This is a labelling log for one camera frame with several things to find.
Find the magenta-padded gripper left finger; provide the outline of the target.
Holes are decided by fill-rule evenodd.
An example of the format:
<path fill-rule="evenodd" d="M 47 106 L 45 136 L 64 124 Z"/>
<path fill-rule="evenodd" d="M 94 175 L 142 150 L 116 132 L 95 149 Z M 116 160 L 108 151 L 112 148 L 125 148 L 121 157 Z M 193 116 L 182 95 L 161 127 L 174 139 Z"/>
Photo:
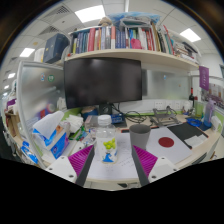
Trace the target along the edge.
<path fill-rule="evenodd" d="M 95 154 L 90 145 L 69 157 L 60 156 L 46 171 L 83 187 Z"/>

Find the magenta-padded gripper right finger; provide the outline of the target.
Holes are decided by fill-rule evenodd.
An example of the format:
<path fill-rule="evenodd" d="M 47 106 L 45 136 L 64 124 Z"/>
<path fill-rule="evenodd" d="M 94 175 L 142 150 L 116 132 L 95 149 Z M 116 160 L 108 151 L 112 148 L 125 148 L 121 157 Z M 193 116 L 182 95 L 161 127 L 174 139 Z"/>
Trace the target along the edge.
<path fill-rule="evenodd" d="M 132 146 L 132 157 L 141 186 L 178 171 L 178 168 L 166 157 L 156 157 L 137 146 Z"/>

